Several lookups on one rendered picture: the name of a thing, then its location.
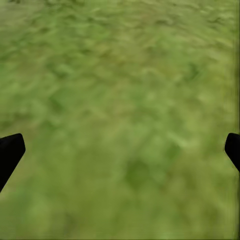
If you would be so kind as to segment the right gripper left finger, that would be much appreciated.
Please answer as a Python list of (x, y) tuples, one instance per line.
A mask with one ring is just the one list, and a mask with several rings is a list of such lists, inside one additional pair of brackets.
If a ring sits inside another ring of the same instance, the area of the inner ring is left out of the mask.
[(25, 152), (25, 142), (21, 133), (0, 138), (0, 192)]

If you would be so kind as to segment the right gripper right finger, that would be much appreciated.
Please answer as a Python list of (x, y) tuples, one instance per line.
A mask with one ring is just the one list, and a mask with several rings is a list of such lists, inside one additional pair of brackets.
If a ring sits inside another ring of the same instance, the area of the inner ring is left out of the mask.
[(240, 135), (229, 133), (224, 150), (236, 166), (237, 170), (240, 172)]

